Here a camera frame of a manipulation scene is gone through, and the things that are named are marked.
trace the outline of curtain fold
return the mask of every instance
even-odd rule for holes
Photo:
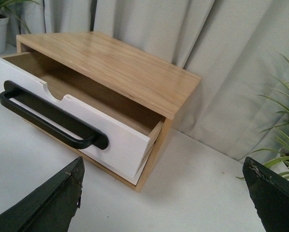
[[[16,3],[12,10],[26,22],[31,33],[90,31],[91,5],[96,0],[35,0]],[[14,17],[10,16],[7,42],[16,45],[16,35],[26,34],[27,30]]]
[[[257,94],[279,99],[272,88],[281,86],[271,74],[289,79],[289,65],[278,54],[289,58],[289,0],[39,3],[16,9],[32,33],[89,31],[95,15],[94,30],[200,75],[179,127],[186,135],[240,161],[253,149],[274,143],[272,131],[259,132],[281,120],[274,114],[279,108]],[[13,37],[19,33],[14,24]],[[253,158],[266,161],[270,155]]]

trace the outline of white tabletop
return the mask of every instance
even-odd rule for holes
[[[0,105],[0,213],[77,157]],[[70,232],[264,232],[242,164],[175,132],[141,193],[85,163]]]
[[[17,53],[16,47],[12,46],[11,44],[7,43],[5,45],[5,51],[0,54],[0,57],[10,55],[10,54],[15,54]]]

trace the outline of drawer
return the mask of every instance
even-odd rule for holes
[[[126,179],[139,177],[163,116],[38,52],[0,58],[0,93],[6,80],[100,130],[108,147],[81,152]]]

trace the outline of plywood edge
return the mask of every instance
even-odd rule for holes
[[[23,52],[31,52],[33,51],[33,49],[31,47],[26,46],[25,44],[23,44],[20,40],[18,40],[18,37],[20,35],[16,36],[16,49],[17,49],[17,53],[23,53]]]
[[[149,178],[150,174],[152,173],[154,167],[158,163],[159,159],[161,158],[164,149],[168,145],[168,141],[170,141],[169,132],[171,130],[173,121],[166,118],[163,127],[159,133],[159,136],[157,137],[156,143],[153,147],[153,150],[145,164],[145,167],[142,171],[142,174],[140,176],[140,179],[138,180],[138,183],[136,185],[135,190],[137,192],[140,192],[146,183],[147,179]]]
[[[3,56],[0,56],[0,57],[2,59],[5,59],[5,60],[9,61],[8,59],[12,60],[14,57],[27,55],[27,54],[30,54],[30,52],[15,53],[15,54],[3,55]]]
[[[190,106],[190,104],[191,104],[191,102],[195,96],[196,89],[197,88],[195,88],[194,91],[189,95],[189,97],[186,99],[186,101],[184,102],[184,104],[182,105],[180,110],[175,115],[175,118],[174,118],[173,124],[172,124],[172,128],[174,128],[176,130],[179,128],[181,121],[182,121],[188,107]]]
[[[138,166],[137,173],[138,173],[138,171],[140,170],[140,168],[142,167],[142,165],[145,163],[145,161],[148,159],[150,153],[151,153],[152,150],[153,150],[153,147],[154,147],[154,144],[152,144],[152,146],[150,147],[150,149],[147,149],[147,150],[145,151],[145,155],[143,156],[142,161],[141,161],[140,165]]]
[[[159,135],[159,132],[160,130],[162,129],[163,127],[163,124],[164,124],[164,120],[161,120],[158,122],[158,124],[156,125],[156,127],[152,130],[152,132],[149,134],[149,138],[150,138],[150,141],[148,143],[148,146],[147,146],[147,149],[145,151],[145,154],[148,150],[150,150],[150,148],[152,147],[152,145],[155,143],[158,135]]]

